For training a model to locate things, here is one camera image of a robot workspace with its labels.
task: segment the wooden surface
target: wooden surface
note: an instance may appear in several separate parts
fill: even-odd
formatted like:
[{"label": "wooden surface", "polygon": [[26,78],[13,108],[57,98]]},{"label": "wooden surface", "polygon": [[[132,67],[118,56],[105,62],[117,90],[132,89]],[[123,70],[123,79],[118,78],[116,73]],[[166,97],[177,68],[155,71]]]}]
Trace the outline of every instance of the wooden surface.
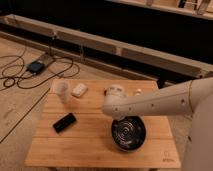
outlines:
[{"label": "wooden surface", "polygon": [[[201,2],[202,2],[202,0],[198,0],[198,6],[201,4]],[[208,6],[206,12],[213,13],[213,0],[211,0],[211,2],[209,3],[209,6]]]},{"label": "wooden surface", "polygon": [[[89,87],[81,98],[71,97],[62,104],[52,90],[26,158],[28,166],[92,168],[179,168],[180,162],[166,117],[143,117],[147,129],[144,145],[128,153],[117,148],[111,137],[112,119],[102,114],[103,91],[111,84],[125,87],[127,95],[140,88],[157,89],[152,81],[70,80],[73,88],[79,82]],[[52,124],[73,112],[77,123],[56,134]]]}]

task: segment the black smartphone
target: black smartphone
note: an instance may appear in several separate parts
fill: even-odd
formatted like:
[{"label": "black smartphone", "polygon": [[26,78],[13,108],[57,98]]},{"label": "black smartphone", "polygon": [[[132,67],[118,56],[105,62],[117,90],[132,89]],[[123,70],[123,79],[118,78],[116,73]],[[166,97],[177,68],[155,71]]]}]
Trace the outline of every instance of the black smartphone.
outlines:
[{"label": "black smartphone", "polygon": [[73,115],[73,113],[69,113],[68,115],[54,123],[53,128],[57,133],[59,133],[74,122],[76,122],[75,116]]}]

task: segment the concrete floor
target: concrete floor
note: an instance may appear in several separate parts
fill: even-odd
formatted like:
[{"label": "concrete floor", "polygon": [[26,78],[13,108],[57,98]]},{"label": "concrete floor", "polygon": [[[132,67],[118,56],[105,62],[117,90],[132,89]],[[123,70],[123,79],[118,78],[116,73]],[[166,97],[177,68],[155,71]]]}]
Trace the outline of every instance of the concrete floor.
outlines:
[{"label": "concrete floor", "polygon": [[[21,54],[23,51],[23,45],[5,40],[0,38],[0,56],[11,55],[11,54]],[[41,51],[36,49],[27,48],[27,52],[24,55],[26,63],[36,59]],[[1,59],[0,66],[10,61],[11,59]],[[91,68],[82,64],[78,64],[81,68],[81,72],[74,78],[83,79],[125,79],[117,75],[106,73],[95,68]],[[57,70],[59,66],[51,66],[52,69]],[[70,73],[75,72],[76,68],[73,68]],[[35,82],[41,81],[48,77],[50,73],[45,71],[42,76],[37,78]],[[2,140],[5,135],[10,132],[12,128],[20,121],[20,119],[29,111],[29,109],[36,103],[36,101],[41,97],[41,95],[48,89],[51,81],[46,84],[33,89],[33,90],[20,90],[17,87],[13,87],[4,92],[0,92],[0,140]],[[42,107],[45,98],[43,98],[33,110],[14,128],[14,130],[4,139],[0,144],[0,170],[1,171],[13,171],[13,170],[23,170],[23,171],[46,171],[47,168],[35,168],[26,167],[24,165],[24,160],[27,155],[28,149],[31,144],[31,139],[34,134],[36,124],[40,118]],[[178,153],[180,159],[183,158],[183,153],[185,149],[186,138],[191,121],[187,117],[175,116],[169,117],[171,124],[171,129],[176,141]],[[82,169],[70,169],[70,168],[58,168],[58,170],[82,170]],[[103,169],[103,170],[129,170],[129,169]]]}]

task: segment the charger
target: charger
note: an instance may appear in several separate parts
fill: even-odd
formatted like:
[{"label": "charger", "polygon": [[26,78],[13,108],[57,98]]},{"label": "charger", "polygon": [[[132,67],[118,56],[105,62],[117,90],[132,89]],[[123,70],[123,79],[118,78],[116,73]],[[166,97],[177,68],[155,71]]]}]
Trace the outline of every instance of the charger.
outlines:
[{"label": "charger", "polygon": [[42,54],[36,61],[31,62],[27,66],[27,71],[33,74],[40,74],[43,70],[49,67],[53,62],[55,62],[55,58],[48,53]]},{"label": "charger", "polygon": [[45,69],[45,65],[39,61],[31,62],[27,66],[27,71],[29,71],[32,74],[40,74]]}]

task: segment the paper cup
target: paper cup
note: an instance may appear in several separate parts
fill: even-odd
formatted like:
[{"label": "paper cup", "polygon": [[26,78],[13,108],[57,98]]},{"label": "paper cup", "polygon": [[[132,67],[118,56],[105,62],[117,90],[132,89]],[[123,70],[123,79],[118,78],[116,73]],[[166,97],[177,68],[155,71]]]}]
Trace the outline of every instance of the paper cup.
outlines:
[{"label": "paper cup", "polygon": [[70,84],[67,81],[59,81],[54,83],[53,91],[58,95],[61,102],[65,103],[70,100]]}]

